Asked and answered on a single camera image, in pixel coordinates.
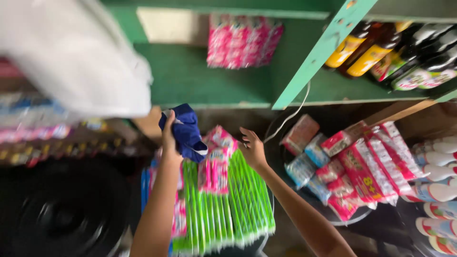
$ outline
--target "person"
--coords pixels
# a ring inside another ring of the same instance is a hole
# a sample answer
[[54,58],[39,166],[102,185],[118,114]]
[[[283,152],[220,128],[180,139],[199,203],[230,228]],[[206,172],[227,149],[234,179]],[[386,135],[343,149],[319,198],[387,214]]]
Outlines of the person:
[[[162,132],[162,159],[159,164],[154,188],[141,216],[133,237],[130,257],[165,257],[170,245],[171,223],[175,204],[182,156],[176,151],[171,132],[175,113],[171,111]],[[244,135],[238,147],[247,164],[266,182],[298,231],[317,257],[355,257],[344,238],[327,219],[298,196],[268,166],[263,143],[250,130],[240,128]]]

